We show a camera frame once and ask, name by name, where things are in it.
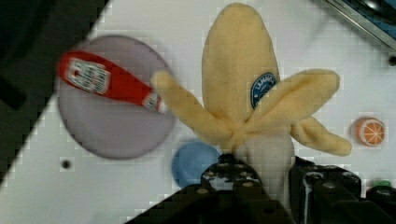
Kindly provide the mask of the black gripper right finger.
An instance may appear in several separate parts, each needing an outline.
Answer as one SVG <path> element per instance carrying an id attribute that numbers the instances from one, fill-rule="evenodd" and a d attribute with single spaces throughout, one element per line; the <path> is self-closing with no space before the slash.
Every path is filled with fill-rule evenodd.
<path id="1" fill-rule="evenodd" d="M 361 179 L 335 165 L 296 158 L 289 172 L 296 224 L 395 224 L 395 188 L 376 186 L 361 197 Z"/>

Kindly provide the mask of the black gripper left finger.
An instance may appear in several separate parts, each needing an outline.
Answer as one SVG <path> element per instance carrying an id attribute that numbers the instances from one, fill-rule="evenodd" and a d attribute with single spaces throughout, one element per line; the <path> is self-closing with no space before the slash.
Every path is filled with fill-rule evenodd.
<path id="1" fill-rule="evenodd" d="M 270 197 L 257 172 L 232 155 L 221 155 L 199 184 L 180 188 L 191 199 L 183 213 L 193 224 L 295 224 L 285 206 Z"/>

